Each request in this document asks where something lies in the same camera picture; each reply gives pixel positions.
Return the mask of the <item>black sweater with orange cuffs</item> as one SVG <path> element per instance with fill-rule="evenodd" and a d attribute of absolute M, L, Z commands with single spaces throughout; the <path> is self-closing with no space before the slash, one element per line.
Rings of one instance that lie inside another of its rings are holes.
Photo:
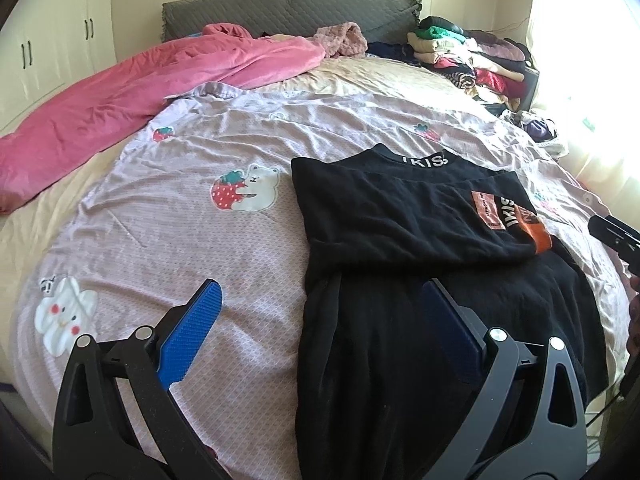
<path fill-rule="evenodd" d="M 511 171 L 384 145 L 292 162 L 310 254 L 298 349 L 297 456 L 306 479 L 417 479 L 475 396 L 420 304 L 440 281 L 487 326 L 567 344 L 585 401 L 608 383 L 592 289 Z"/>

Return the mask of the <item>pile of colourful clothes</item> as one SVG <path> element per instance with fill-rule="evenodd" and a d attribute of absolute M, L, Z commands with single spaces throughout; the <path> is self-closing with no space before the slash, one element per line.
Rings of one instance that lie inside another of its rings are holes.
<path fill-rule="evenodd" d="M 429 16 L 407 34 L 420 65 L 448 79 L 489 113 L 525 131 L 536 143 L 558 138 L 552 120 L 532 112 L 539 72 L 524 44 Z"/>

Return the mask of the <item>lilac printed bed sheet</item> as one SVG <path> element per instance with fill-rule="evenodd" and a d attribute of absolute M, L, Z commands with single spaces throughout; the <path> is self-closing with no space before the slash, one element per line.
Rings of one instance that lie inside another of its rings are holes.
<path fill-rule="evenodd" d="M 338 162 L 377 145 L 414 159 L 445 151 L 516 174 L 592 289 L 608 369 L 601 392 L 622 371 L 623 268 L 587 231 L 601 203 L 521 130 L 487 113 L 391 96 L 286 96 L 224 84 L 204 84 L 153 122 L 166 138 L 154 140 L 150 129 L 132 138 L 36 266 L 34 278 L 50 287 L 26 284 L 16 307 L 17 390 L 44 426 L 53 424 L 79 336 L 74 316 L 100 339 L 125 336 L 214 278 L 221 317 L 174 388 L 178 404 L 235 474 L 306 479 L 295 419 L 310 247 L 292 162 Z"/>

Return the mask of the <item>pink blanket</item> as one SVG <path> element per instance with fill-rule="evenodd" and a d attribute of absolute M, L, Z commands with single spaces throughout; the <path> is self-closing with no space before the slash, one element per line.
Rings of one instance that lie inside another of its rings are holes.
<path fill-rule="evenodd" d="M 255 89 L 313 70 L 325 55 L 304 37 L 255 38 L 240 25 L 216 23 L 78 81 L 2 136 L 2 214 L 141 129 L 170 96 L 206 82 Z"/>

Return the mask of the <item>dark navy garment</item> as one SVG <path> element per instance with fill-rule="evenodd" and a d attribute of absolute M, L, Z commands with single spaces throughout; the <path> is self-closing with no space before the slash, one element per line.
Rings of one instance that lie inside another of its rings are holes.
<path fill-rule="evenodd" d="M 385 42 L 370 42 L 367 54 L 372 54 L 378 58 L 387 58 L 412 66 L 420 66 L 421 62 L 414 55 L 414 49 L 410 44 L 386 44 Z"/>

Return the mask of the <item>grey quilted headboard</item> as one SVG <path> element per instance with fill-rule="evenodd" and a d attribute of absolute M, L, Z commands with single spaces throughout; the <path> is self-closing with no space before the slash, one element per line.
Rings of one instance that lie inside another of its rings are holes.
<path fill-rule="evenodd" d="M 353 22 L 369 42 L 401 44 L 420 22 L 422 0 L 178 0 L 162 5 L 163 42 L 231 23 L 254 37 L 311 37 L 318 28 Z"/>

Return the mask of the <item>dusty pink fuzzy garment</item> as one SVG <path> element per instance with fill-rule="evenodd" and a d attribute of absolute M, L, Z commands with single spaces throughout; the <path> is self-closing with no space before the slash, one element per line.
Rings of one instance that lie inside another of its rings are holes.
<path fill-rule="evenodd" d="M 326 58 L 360 56 L 368 48 L 367 39 L 355 22 L 319 27 L 311 40 L 323 48 Z"/>

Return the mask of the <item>white wardrobe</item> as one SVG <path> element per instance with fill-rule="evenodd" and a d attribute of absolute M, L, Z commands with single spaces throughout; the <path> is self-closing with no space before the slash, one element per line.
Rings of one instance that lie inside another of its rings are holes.
<path fill-rule="evenodd" d="M 1 29 L 1 133 L 115 63 L 112 0 L 17 0 Z"/>

